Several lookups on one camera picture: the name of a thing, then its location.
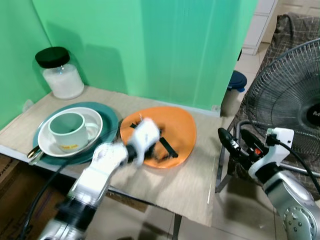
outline cardboard box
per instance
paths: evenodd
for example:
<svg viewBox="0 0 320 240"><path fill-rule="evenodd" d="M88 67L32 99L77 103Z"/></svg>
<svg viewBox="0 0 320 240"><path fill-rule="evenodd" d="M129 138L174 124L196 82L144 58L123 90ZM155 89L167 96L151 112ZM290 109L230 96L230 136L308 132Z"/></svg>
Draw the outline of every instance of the cardboard box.
<svg viewBox="0 0 320 240"><path fill-rule="evenodd" d="M28 164L0 155L0 240L19 239L29 208L45 182ZM26 240L38 238L63 199L52 187L45 191L33 212Z"/></svg>

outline mug label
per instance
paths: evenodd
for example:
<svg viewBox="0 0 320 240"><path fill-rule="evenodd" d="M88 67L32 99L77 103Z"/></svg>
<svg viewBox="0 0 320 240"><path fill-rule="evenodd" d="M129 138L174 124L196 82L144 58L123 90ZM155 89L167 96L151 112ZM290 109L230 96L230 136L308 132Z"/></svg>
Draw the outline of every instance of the mug label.
<svg viewBox="0 0 320 240"><path fill-rule="evenodd" d="M60 145L62 149L76 149L78 147L77 144L72 144L72 145Z"/></svg>

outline orange plate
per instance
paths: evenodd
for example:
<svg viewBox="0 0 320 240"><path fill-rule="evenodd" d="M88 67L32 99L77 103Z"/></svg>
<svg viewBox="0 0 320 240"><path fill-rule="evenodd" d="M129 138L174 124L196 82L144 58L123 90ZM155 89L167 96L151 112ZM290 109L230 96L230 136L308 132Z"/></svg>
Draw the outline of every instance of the orange plate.
<svg viewBox="0 0 320 240"><path fill-rule="evenodd" d="M142 118L151 118L161 129L161 136L170 144L178 157L165 157L168 155L164 146L157 142L154 147L155 157L147 158L144 163L155 168L171 168L183 163L192 152L196 143L196 124L187 111L172 106L160 106L143 109L127 116L120 127L120 135L124 144L127 144L134 129L128 127L138 124Z"/></svg>

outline beige tablecloth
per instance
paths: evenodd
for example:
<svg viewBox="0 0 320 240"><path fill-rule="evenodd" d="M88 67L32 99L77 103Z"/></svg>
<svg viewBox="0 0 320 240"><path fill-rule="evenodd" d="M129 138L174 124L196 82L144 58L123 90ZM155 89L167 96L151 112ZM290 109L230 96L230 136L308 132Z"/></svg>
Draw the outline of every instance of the beige tablecloth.
<svg viewBox="0 0 320 240"><path fill-rule="evenodd" d="M64 106L90 101L112 107L119 119L141 109L166 105L94 87L86 87L81 96L68 101L57 99L50 93L0 131L0 152L26 161L25 155L32 149L35 131L48 115ZM117 171L111 185L135 198L211 226L216 166L221 149L217 131L223 118L189 112L196 123L197 138L191 155L183 164L170 169L148 166L136 169L128 165ZM68 166L63 173L77 177L87 165ZM44 163L40 166L57 169Z"/></svg>

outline glass jar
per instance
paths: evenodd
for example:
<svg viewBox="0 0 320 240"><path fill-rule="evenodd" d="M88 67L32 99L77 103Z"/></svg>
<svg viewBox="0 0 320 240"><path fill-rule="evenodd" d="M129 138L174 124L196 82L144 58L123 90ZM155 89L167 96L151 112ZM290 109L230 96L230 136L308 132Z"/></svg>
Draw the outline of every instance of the glass jar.
<svg viewBox="0 0 320 240"><path fill-rule="evenodd" d="M64 47L53 46L41 50L35 55L35 60L56 98L69 100L83 92L85 85Z"/></svg>

